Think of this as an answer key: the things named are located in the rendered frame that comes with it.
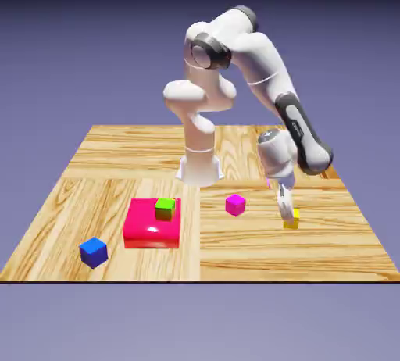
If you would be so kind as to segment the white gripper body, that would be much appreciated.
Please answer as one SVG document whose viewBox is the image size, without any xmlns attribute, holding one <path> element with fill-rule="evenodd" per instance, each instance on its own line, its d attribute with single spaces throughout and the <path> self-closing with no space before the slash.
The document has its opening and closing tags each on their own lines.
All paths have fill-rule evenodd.
<svg viewBox="0 0 400 361">
<path fill-rule="evenodd" d="M 282 220 L 285 223 L 292 224 L 294 222 L 295 214 L 291 191 L 282 183 L 279 183 L 278 185 L 277 204 Z"/>
</svg>

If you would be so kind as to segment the small yellow cube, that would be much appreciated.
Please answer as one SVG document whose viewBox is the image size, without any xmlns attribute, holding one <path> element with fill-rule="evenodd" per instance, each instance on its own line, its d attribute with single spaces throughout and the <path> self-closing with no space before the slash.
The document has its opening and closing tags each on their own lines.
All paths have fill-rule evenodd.
<svg viewBox="0 0 400 361">
<path fill-rule="evenodd" d="M 299 225 L 299 209 L 294 208 L 293 210 L 293 218 L 291 220 L 284 221 L 284 228 L 287 229 L 298 229 Z"/>
</svg>

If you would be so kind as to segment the small magenta cube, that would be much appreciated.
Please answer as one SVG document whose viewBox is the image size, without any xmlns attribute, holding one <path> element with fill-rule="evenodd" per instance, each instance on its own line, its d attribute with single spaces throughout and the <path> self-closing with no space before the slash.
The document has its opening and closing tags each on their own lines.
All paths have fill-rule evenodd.
<svg viewBox="0 0 400 361">
<path fill-rule="evenodd" d="M 238 194 L 230 195 L 225 200 L 225 210 L 232 216 L 239 216 L 245 211 L 246 199 Z"/>
</svg>

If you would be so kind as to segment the small green cube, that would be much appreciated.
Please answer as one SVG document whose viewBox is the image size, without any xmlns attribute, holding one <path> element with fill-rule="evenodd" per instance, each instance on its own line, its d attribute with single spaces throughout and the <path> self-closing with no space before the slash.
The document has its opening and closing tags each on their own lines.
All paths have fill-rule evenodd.
<svg viewBox="0 0 400 361">
<path fill-rule="evenodd" d="M 155 218 L 170 221 L 175 213 L 176 200 L 174 198 L 159 198 L 155 203 Z"/>
</svg>

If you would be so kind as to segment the small blue cube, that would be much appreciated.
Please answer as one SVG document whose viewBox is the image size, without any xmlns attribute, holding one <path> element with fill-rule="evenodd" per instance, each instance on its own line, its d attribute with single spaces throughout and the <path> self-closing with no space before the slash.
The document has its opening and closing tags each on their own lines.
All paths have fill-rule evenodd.
<svg viewBox="0 0 400 361">
<path fill-rule="evenodd" d="M 79 245 L 81 261 L 94 269 L 108 260 L 108 250 L 105 242 L 93 237 Z"/>
</svg>

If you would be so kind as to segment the large red box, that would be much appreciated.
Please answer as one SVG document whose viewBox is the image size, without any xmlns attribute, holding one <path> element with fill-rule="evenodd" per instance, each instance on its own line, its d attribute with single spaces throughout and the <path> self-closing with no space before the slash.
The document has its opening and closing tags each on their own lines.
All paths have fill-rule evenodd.
<svg viewBox="0 0 400 361">
<path fill-rule="evenodd" d="M 155 218 L 158 198 L 132 198 L 123 225 L 125 248 L 179 248 L 181 199 L 170 221 Z"/>
</svg>

